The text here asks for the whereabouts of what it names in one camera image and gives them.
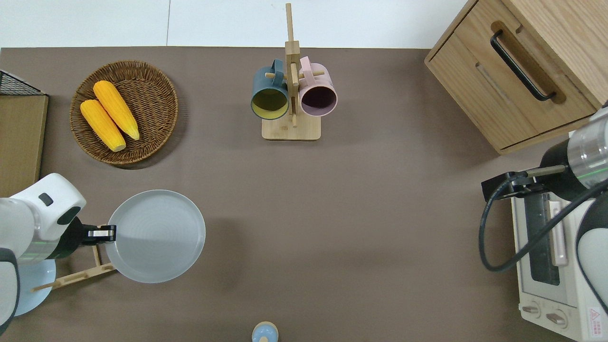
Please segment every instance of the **pink mug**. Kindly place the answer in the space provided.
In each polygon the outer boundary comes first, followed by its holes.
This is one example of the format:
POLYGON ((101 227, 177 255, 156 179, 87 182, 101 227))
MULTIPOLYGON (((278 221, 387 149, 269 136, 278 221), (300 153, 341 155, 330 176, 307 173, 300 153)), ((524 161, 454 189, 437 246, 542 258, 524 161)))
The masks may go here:
POLYGON ((318 63, 310 63, 308 56, 302 57, 300 63, 300 73, 304 75, 298 91, 300 109, 311 116, 330 114, 337 105, 337 95, 327 68, 318 63), (313 72, 316 71, 323 71, 324 74, 315 76, 313 72))

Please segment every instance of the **mug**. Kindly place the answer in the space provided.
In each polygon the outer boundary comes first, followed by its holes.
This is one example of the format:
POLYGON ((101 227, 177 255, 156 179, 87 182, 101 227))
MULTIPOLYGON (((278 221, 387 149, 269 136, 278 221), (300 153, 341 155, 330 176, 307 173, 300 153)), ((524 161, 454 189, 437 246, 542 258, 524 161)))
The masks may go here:
POLYGON ((300 109, 311 116, 325 116, 330 114, 337 105, 337 95, 334 84, 327 68, 318 63, 310 63, 308 56, 300 59, 300 109), (323 71, 323 75, 315 76, 313 72, 323 71))
POLYGON ((275 59, 272 66, 265 66, 255 73, 251 97, 251 109, 255 115, 265 120, 282 117, 289 107, 288 98, 283 61, 275 59), (273 73, 274 78, 266 77, 267 72, 273 73))

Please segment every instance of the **gray plate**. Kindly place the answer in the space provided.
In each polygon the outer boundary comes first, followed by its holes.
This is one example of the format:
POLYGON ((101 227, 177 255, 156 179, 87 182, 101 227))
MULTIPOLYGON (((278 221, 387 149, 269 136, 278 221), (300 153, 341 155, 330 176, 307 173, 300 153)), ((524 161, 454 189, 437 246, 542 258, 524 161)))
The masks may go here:
POLYGON ((110 218, 116 241, 106 246, 124 276, 144 283, 169 281, 186 272, 201 255, 205 221, 186 196, 149 190, 122 203, 110 218))

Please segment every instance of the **plate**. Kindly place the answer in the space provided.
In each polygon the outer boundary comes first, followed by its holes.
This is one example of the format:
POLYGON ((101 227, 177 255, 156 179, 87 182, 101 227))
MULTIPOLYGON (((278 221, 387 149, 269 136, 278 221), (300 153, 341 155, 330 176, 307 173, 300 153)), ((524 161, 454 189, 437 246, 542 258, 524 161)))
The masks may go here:
POLYGON ((17 265, 19 270, 19 304, 15 316, 23 315, 40 305, 49 295, 51 288, 43 288, 36 292, 31 289, 55 281, 57 275, 54 260, 42 260, 33 265, 17 265))
POLYGON ((70 128, 78 145, 94 159, 112 165, 142 161, 167 142, 178 118, 178 97, 171 80, 158 68, 143 61, 117 61, 104 65, 78 87, 70 106, 70 128), (93 85, 99 80, 116 86, 135 117, 139 140, 121 131, 126 147, 112 152, 97 137, 80 112, 80 104, 95 98, 93 85))
POLYGON ((186 196, 149 190, 122 203, 110 218, 116 241, 106 252, 124 276, 144 283, 165 282, 186 272, 201 255, 205 221, 186 196))

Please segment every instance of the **white wall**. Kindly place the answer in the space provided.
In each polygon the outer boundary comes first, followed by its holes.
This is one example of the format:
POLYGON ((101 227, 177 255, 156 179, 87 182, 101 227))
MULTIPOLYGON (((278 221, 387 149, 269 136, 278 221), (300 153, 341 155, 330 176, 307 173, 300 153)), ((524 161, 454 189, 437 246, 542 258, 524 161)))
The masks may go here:
MULTIPOLYGON (((284 46, 275 0, 0 0, 0 47, 284 46)), ((466 0, 291 0, 302 47, 430 48, 466 0)))

